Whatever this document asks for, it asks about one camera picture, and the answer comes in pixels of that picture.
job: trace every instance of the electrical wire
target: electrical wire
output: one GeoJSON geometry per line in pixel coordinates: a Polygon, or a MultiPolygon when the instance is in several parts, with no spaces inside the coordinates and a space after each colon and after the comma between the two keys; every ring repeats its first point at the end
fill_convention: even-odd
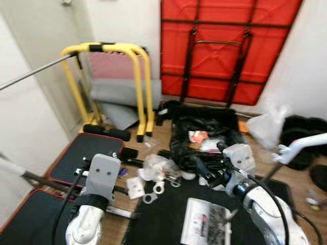
{"type": "Polygon", "coordinates": [[[55,222],[54,222],[54,224],[52,226],[52,234],[51,234],[51,244],[52,245],[55,245],[56,244],[56,232],[57,232],[57,227],[58,227],[59,219],[60,219],[60,217],[62,215],[63,210],[65,209],[65,206],[66,206],[66,204],[68,202],[69,197],[72,195],[74,188],[76,187],[78,181],[81,179],[82,174],[83,174],[83,170],[80,171],[79,174],[76,176],[73,184],[68,189],[68,192],[66,194],[65,199],[61,203],[60,210],[57,213],[57,216],[55,218],[55,222]]]}
{"type": "Polygon", "coordinates": [[[289,241],[290,241],[290,234],[289,234],[289,229],[288,229],[288,224],[287,224],[287,220],[286,220],[286,216],[285,213],[281,207],[281,204],[279,203],[279,201],[277,200],[276,196],[274,193],[272,193],[272,191],[268,188],[267,185],[265,185],[264,183],[261,183],[260,181],[256,180],[253,176],[248,175],[247,176],[250,180],[254,181],[257,185],[261,186],[269,195],[270,197],[273,199],[273,201],[275,202],[279,212],[281,213],[281,217],[283,220],[283,225],[284,225],[284,231],[285,231],[285,245],[289,245],[289,241]]]}
{"type": "Polygon", "coordinates": [[[316,225],[315,225],[311,220],[309,220],[309,218],[307,218],[306,216],[304,216],[304,215],[301,214],[300,212],[298,212],[298,211],[296,211],[296,210],[294,210],[294,209],[292,209],[292,211],[293,211],[294,213],[296,213],[296,215],[300,216],[300,217],[303,218],[306,222],[309,223],[309,225],[310,225],[310,226],[315,230],[315,232],[316,232],[316,234],[317,234],[317,236],[318,236],[318,243],[319,243],[319,245],[323,245],[322,236],[321,236],[321,233],[320,233],[318,227],[316,227],[316,225]]]}

